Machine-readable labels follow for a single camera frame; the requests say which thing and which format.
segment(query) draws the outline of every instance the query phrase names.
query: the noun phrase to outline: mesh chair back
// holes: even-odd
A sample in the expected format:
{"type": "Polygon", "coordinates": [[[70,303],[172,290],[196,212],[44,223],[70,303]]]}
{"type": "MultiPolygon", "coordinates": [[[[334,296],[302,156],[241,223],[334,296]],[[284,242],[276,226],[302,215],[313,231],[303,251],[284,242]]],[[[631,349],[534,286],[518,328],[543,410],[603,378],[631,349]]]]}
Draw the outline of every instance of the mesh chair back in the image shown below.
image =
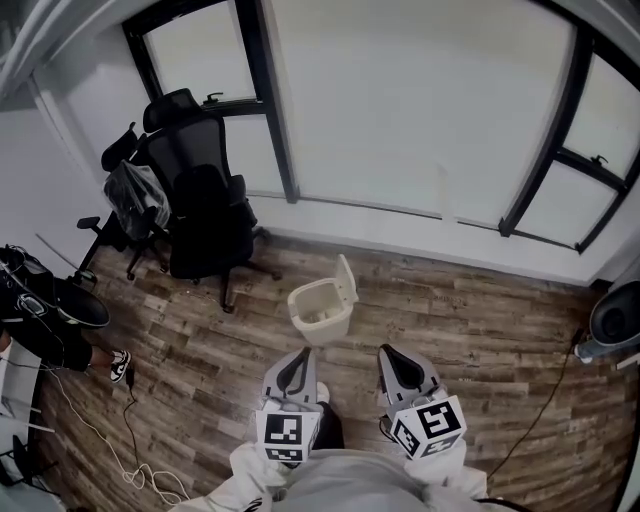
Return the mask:
{"type": "Polygon", "coordinates": [[[199,165],[175,181],[175,203],[186,217],[208,217],[229,207],[229,190],[212,165],[199,165]]]}
{"type": "Polygon", "coordinates": [[[231,174],[227,162],[226,135],[221,117],[203,112],[189,89],[180,89],[152,102],[144,112],[150,135],[141,153],[165,190],[173,213],[181,216],[184,204],[176,201],[175,181],[183,172],[207,166],[226,188],[231,174]]]}
{"type": "Polygon", "coordinates": [[[155,132],[202,112],[189,89],[178,89],[147,105],[142,124],[147,133],[155,132]]]}

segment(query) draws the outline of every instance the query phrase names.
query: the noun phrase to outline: trash can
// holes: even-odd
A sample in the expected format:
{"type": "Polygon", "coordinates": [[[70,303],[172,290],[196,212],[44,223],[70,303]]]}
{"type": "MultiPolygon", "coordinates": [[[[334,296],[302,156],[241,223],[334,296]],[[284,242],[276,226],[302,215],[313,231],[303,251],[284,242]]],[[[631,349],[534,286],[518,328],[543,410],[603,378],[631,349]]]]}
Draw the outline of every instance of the trash can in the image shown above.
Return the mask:
{"type": "Polygon", "coordinates": [[[296,329],[312,345],[323,345],[347,334],[357,301],[356,282],[347,259],[340,254],[335,277],[296,288],[287,302],[296,329]]]}

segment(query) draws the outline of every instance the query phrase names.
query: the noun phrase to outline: black cable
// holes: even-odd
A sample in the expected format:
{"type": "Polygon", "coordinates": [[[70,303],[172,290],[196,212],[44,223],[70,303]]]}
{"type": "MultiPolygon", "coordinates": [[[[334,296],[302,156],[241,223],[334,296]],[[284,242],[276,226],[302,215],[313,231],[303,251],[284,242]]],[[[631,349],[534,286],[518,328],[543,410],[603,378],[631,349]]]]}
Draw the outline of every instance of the black cable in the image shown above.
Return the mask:
{"type": "MultiPolygon", "coordinates": [[[[138,403],[138,400],[136,399],[135,396],[133,396],[133,390],[131,389],[131,387],[129,387],[129,395],[131,395],[131,402],[129,402],[127,404],[127,406],[124,408],[124,410],[122,411],[122,417],[124,418],[124,422],[127,425],[127,428],[129,429],[129,432],[131,433],[131,439],[133,441],[133,455],[136,458],[136,468],[140,467],[140,459],[138,458],[138,443],[136,442],[136,435],[133,433],[133,429],[131,428],[131,425],[129,425],[129,421],[127,420],[127,411],[129,410],[129,408],[138,403]]],[[[185,496],[184,494],[178,492],[178,491],[174,491],[172,489],[167,489],[166,487],[162,487],[158,484],[156,484],[156,488],[159,491],[162,492],[173,492],[175,494],[177,494],[178,496],[181,496],[182,498],[184,498],[185,500],[188,500],[189,498],[187,496],[185,496]]]]}
{"type": "Polygon", "coordinates": [[[124,411],[122,411],[122,417],[124,418],[124,422],[127,425],[129,432],[131,432],[131,439],[133,440],[133,454],[136,457],[136,468],[139,468],[140,460],[138,459],[138,444],[136,443],[136,436],[131,429],[131,425],[129,425],[129,420],[127,420],[127,411],[129,410],[129,407],[131,407],[138,401],[136,400],[136,397],[133,396],[133,391],[131,388],[129,388],[129,394],[131,395],[131,402],[129,402],[129,404],[124,408],[124,411]]]}
{"type": "Polygon", "coordinates": [[[505,463],[509,460],[509,457],[511,457],[511,454],[516,450],[516,448],[520,445],[520,443],[522,441],[525,440],[525,438],[531,433],[531,431],[535,428],[535,426],[538,424],[538,421],[540,420],[540,418],[542,417],[542,415],[544,414],[544,411],[547,409],[548,405],[551,403],[551,400],[553,400],[554,395],[556,394],[556,390],[558,389],[558,387],[560,386],[560,383],[562,382],[562,379],[564,378],[564,372],[567,369],[567,363],[569,362],[569,355],[571,354],[571,350],[573,349],[573,347],[576,344],[576,338],[579,340],[582,337],[582,330],[578,331],[580,334],[578,335],[578,333],[576,333],[576,335],[574,336],[574,339],[571,343],[571,345],[569,346],[569,350],[567,350],[566,355],[564,356],[564,364],[562,365],[562,371],[560,372],[560,378],[558,379],[558,382],[556,382],[556,385],[553,387],[553,390],[551,391],[551,394],[549,395],[549,399],[547,400],[547,402],[542,406],[542,409],[540,409],[540,412],[538,413],[538,417],[534,420],[534,422],[531,424],[531,426],[529,427],[529,430],[526,431],[526,433],[518,440],[518,442],[516,444],[513,445],[513,448],[511,448],[511,450],[509,450],[509,453],[507,454],[507,456],[502,460],[502,462],[500,464],[498,464],[498,467],[496,469],[494,469],[491,473],[489,473],[489,476],[487,477],[487,482],[491,479],[491,477],[493,475],[495,475],[498,470],[505,465],[505,463]]]}
{"type": "Polygon", "coordinates": [[[380,418],[380,421],[378,421],[378,428],[380,429],[380,432],[382,432],[382,435],[386,437],[389,441],[397,443],[397,441],[393,437],[391,437],[389,434],[387,434],[382,428],[382,418],[380,418]]]}

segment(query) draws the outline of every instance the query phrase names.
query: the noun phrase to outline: shoe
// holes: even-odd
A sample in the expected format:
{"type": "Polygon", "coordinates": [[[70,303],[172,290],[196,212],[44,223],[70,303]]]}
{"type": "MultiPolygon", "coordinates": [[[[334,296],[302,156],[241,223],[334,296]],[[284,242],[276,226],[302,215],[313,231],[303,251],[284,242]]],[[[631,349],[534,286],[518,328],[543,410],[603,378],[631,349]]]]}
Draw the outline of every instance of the shoe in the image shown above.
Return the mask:
{"type": "Polygon", "coordinates": [[[318,402],[324,402],[326,404],[329,403],[331,399],[331,393],[329,393],[329,388],[324,382],[318,382],[316,384],[316,390],[318,395],[318,402]]]}
{"type": "Polygon", "coordinates": [[[127,367],[131,362],[131,353],[126,350],[114,350],[113,363],[111,363],[111,382],[120,382],[124,377],[127,367]]]}

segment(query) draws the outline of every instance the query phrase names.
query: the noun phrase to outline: electrical cord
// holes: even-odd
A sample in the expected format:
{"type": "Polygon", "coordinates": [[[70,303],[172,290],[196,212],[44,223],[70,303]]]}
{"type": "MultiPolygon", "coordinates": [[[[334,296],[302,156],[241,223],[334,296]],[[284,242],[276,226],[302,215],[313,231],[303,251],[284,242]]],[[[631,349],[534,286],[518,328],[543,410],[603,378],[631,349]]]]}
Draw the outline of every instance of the electrical cord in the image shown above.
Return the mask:
{"type": "Polygon", "coordinates": [[[151,466],[149,466],[149,464],[139,464],[137,469],[133,472],[127,471],[124,469],[124,467],[122,466],[122,462],[120,462],[120,458],[118,457],[118,454],[116,453],[116,451],[113,448],[113,445],[109,442],[109,440],[104,437],[100,431],[95,428],[93,425],[87,423],[82,416],[80,416],[80,414],[78,413],[78,411],[76,411],[76,409],[73,407],[73,404],[71,403],[71,399],[67,396],[67,394],[64,391],[64,388],[62,387],[62,381],[60,380],[60,378],[54,373],[51,372],[51,375],[53,375],[55,377],[55,379],[58,381],[58,385],[60,386],[60,391],[62,391],[62,396],[65,397],[65,399],[67,400],[67,402],[69,403],[69,407],[71,407],[71,410],[74,412],[74,414],[78,417],[78,419],[87,427],[89,427],[91,430],[93,430],[97,436],[102,439],[107,446],[111,449],[111,453],[113,453],[113,456],[116,459],[116,462],[118,463],[118,466],[120,466],[120,469],[122,470],[122,479],[128,483],[133,485],[136,489],[141,490],[144,488],[146,481],[147,481],[147,476],[145,475],[145,472],[143,471],[143,469],[146,468],[146,470],[149,472],[149,480],[151,481],[151,485],[153,487],[153,490],[160,495],[160,497],[162,498],[162,501],[164,501],[167,505],[178,505],[179,503],[182,503],[182,496],[179,495],[176,492],[173,491],[162,491],[157,485],[156,485],[156,476],[157,475],[169,475],[172,476],[173,478],[176,479],[176,481],[180,484],[180,488],[182,489],[182,494],[184,496],[186,496],[187,499],[189,498],[189,495],[187,494],[187,491],[184,488],[184,485],[182,484],[182,482],[180,481],[180,479],[174,475],[173,473],[171,473],[170,471],[153,471],[151,469],[151,466]],[[138,475],[142,475],[142,479],[140,481],[140,484],[136,483],[136,478],[138,477],[138,475]],[[172,499],[175,499],[176,501],[169,501],[165,495],[167,495],[168,497],[171,497],[172,499]]]}
{"type": "Polygon", "coordinates": [[[387,434],[382,428],[382,418],[380,418],[380,420],[378,421],[378,428],[380,429],[380,432],[382,433],[382,435],[386,437],[389,441],[393,443],[397,443],[397,441],[393,437],[391,437],[389,434],[387,434]]]}
{"type": "Polygon", "coordinates": [[[509,457],[511,457],[511,455],[516,450],[516,448],[518,448],[518,446],[520,446],[520,443],[522,443],[522,441],[524,441],[526,439],[526,437],[531,433],[531,431],[538,424],[538,421],[540,421],[540,418],[542,418],[542,415],[544,414],[544,411],[547,410],[547,407],[551,403],[551,400],[553,400],[553,397],[555,396],[558,387],[560,387],[560,383],[562,382],[562,379],[564,378],[564,372],[567,369],[567,363],[569,362],[569,355],[571,354],[571,351],[573,350],[573,347],[578,343],[578,341],[580,341],[580,338],[582,338],[583,332],[584,331],[582,329],[578,329],[576,334],[573,336],[573,340],[571,340],[571,345],[569,346],[569,350],[567,350],[567,353],[564,356],[564,364],[562,365],[562,371],[560,372],[560,378],[558,379],[558,382],[556,382],[556,385],[553,387],[553,390],[551,391],[551,394],[549,395],[549,398],[547,399],[546,403],[542,406],[542,409],[540,409],[540,412],[538,413],[538,416],[536,417],[536,419],[533,421],[533,423],[529,427],[529,430],[527,430],[525,432],[525,434],[520,439],[518,439],[518,442],[513,445],[513,448],[511,448],[511,450],[509,450],[509,453],[507,453],[507,456],[502,460],[502,462],[500,464],[498,464],[498,466],[491,473],[489,473],[489,476],[487,477],[487,482],[491,479],[491,477],[493,477],[493,475],[495,475],[498,472],[498,470],[502,466],[504,466],[506,464],[506,462],[509,460],[509,457]]]}
{"type": "MultiPolygon", "coordinates": [[[[138,403],[138,400],[136,399],[136,397],[133,396],[133,390],[131,389],[131,387],[129,387],[129,395],[131,396],[131,402],[129,402],[129,404],[122,411],[122,417],[124,418],[124,422],[127,425],[127,428],[129,429],[129,432],[131,433],[131,440],[133,441],[133,455],[136,458],[136,467],[140,467],[140,460],[138,459],[138,443],[136,442],[136,435],[133,433],[133,429],[131,428],[131,425],[129,425],[129,420],[127,420],[127,411],[129,410],[129,408],[131,406],[133,406],[134,404],[138,403]]],[[[180,494],[177,491],[172,491],[172,490],[167,489],[165,487],[161,487],[161,486],[159,486],[157,484],[156,484],[156,487],[158,489],[160,489],[161,491],[163,491],[163,492],[168,492],[168,493],[175,492],[176,494],[180,495],[181,498],[189,499],[188,496],[180,494]]]]}

